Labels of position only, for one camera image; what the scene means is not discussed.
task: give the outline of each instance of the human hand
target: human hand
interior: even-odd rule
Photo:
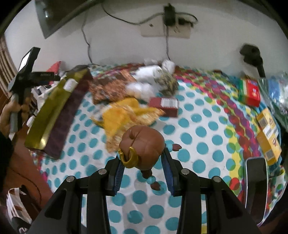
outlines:
[[[0,132],[6,137],[9,137],[10,134],[10,115],[11,112],[19,112],[22,110],[21,117],[22,122],[24,123],[28,119],[29,105],[31,102],[31,97],[27,97],[22,106],[11,100],[8,104],[6,104],[2,110],[0,115]]]

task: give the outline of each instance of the brown toy figure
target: brown toy figure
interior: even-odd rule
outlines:
[[[123,134],[118,154],[126,168],[138,168],[150,187],[160,190],[160,184],[156,182],[155,176],[152,176],[151,169],[165,147],[165,140],[160,132],[148,126],[135,125]],[[178,144],[171,147],[173,151],[182,148]]]

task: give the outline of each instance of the white wall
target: white wall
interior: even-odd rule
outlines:
[[[239,49],[243,43],[259,47],[266,73],[287,71],[288,41],[278,24],[257,10],[236,0],[170,1],[176,11],[194,14],[199,23],[190,39],[169,39],[169,55],[182,66],[222,69],[228,74],[242,70]],[[107,11],[137,22],[162,12],[166,0],[106,1]],[[87,46],[81,33],[84,13],[44,39],[38,23],[34,1],[12,21],[5,32],[7,46],[16,67],[33,46],[41,48],[34,70],[46,70],[56,61],[64,61],[66,69],[87,64]],[[114,64],[143,62],[144,58],[165,58],[164,37],[147,38],[138,26],[107,16],[99,5],[89,10],[85,32],[91,43],[94,63]]]

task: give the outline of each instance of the black cable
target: black cable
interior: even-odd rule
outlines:
[[[167,55],[168,59],[171,60],[169,57],[168,38],[169,38],[169,28],[168,28],[168,26],[166,26],[166,55]]]
[[[89,10],[87,10],[87,11],[85,12],[84,21],[83,21],[83,24],[82,24],[82,26],[81,26],[81,31],[82,31],[84,40],[85,40],[86,44],[88,45],[88,47],[87,47],[87,54],[88,54],[88,58],[89,58],[89,60],[90,60],[90,63],[91,63],[91,64],[95,64],[95,63],[92,62],[92,59],[91,59],[91,56],[90,56],[90,48],[91,48],[91,46],[90,46],[89,42],[87,41],[87,38],[86,38],[86,35],[85,35],[85,32],[84,32],[84,26],[85,26],[86,21],[87,21],[88,12],[89,12]]]
[[[148,21],[154,19],[154,18],[157,17],[157,16],[164,15],[163,12],[161,12],[161,13],[156,13],[156,14],[154,14],[154,15],[152,15],[152,16],[150,16],[150,17],[148,17],[148,18],[146,18],[146,19],[144,19],[144,20],[142,20],[142,21],[139,21],[139,22],[135,23],[135,22],[129,22],[129,21],[120,19],[120,18],[118,18],[118,17],[115,17],[115,16],[109,14],[109,13],[105,10],[105,8],[104,8],[104,2],[101,3],[101,7],[102,7],[103,11],[104,11],[107,15],[111,16],[112,18],[117,19],[117,20],[121,20],[121,21],[123,21],[123,22],[125,22],[125,23],[132,24],[132,25],[142,25],[142,24],[147,23]]]
[[[39,193],[39,206],[41,206],[42,195],[41,195],[40,190],[39,190],[39,188],[37,187],[37,185],[36,185],[32,180],[30,180],[30,179],[28,179],[27,177],[21,175],[19,172],[16,172],[16,171],[15,171],[14,169],[12,169],[11,167],[9,167],[9,168],[10,168],[10,170],[14,171],[16,174],[20,175],[20,176],[23,177],[24,179],[26,179],[26,180],[28,180],[29,182],[31,182],[31,183],[36,187],[36,189],[37,189],[37,191],[38,191],[38,193]]]

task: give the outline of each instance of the metal screw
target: metal screw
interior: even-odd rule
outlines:
[[[221,182],[221,178],[219,176],[214,176],[213,180],[217,183]]]
[[[106,169],[100,169],[99,171],[98,171],[98,173],[100,174],[100,175],[104,175],[104,174],[106,174]]]
[[[68,176],[66,180],[67,182],[72,182],[74,180],[74,176]]]
[[[188,174],[189,174],[189,170],[186,169],[186,168],[184,168],[184,169],[181,170],[181,173],[182,173],[183,175],[188,175]]]

